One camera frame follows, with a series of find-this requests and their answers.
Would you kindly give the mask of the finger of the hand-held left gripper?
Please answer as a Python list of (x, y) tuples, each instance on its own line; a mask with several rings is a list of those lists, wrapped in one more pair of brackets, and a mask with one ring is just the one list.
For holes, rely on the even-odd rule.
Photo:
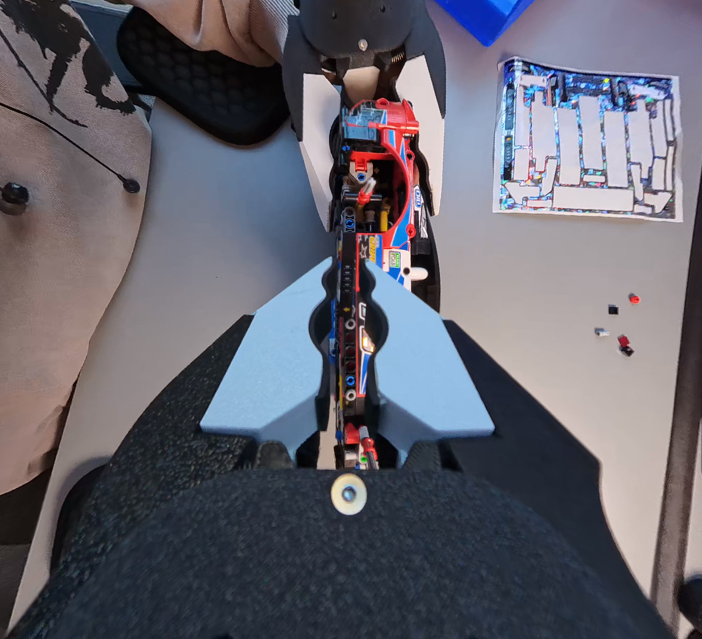
[(411, 102), (419, 123), (418, 148), (428, 165), (432, 215), (439, 213), (444, 168), (444, 115), (434, 90), (426, 55), (405, 62), (395, 83), (400, 99)]
[(331, 230), (333, 156), (329, 135), (340, 112), (340, 93), (323, 74), (303, 75), (303, 137), (300, 149), (314, 203), (324, 228)]

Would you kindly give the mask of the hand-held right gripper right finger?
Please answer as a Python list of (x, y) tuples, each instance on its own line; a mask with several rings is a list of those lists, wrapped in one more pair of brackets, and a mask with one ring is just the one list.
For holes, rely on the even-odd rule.
[(359, 262), (373, 344), (366, 420), (381, 468), (417, 442), (491, 436), (495, 425), (440, 315), (370, 260)]

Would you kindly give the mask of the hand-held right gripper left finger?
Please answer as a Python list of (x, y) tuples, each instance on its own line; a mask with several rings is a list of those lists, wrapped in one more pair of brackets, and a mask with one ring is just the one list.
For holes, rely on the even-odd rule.
[(336, 261), (324, 259), (256, 311), (200, 421), (205, 433), (281, 442), (317, 468), (329, 424)]

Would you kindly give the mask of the holographic sticker sheet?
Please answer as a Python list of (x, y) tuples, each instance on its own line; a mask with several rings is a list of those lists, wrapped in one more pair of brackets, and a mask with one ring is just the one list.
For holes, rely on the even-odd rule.
[(680, 223), (676, 75), (500, 64), (493, 211)]

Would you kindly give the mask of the red blue lego car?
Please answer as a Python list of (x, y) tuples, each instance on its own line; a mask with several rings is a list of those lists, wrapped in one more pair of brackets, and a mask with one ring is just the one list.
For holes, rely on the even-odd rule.
[(342, 106), (330, 134), (331, 231), (338, 282), (331, 302), (329, 361), (338, 469), (378, 469), (372, 436), (361, 435), (374, 338), (359, 266), (365, 260), (429, 307), (440, 305), (440, 274), (420, 185), (419, 123), (411, 104), (367, 99)]

